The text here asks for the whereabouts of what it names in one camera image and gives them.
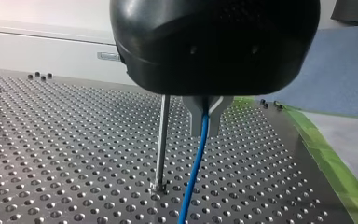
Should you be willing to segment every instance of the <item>metal rod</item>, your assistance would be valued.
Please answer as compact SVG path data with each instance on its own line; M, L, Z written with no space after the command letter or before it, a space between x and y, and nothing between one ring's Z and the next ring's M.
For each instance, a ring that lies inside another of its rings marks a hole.
M167 141L168 114L170 112L170 96L163 95L161 99L161 115L159 120L158 151L157 151L157 170L154 183L154 190L164 190L162 178L164 175L165 147Z

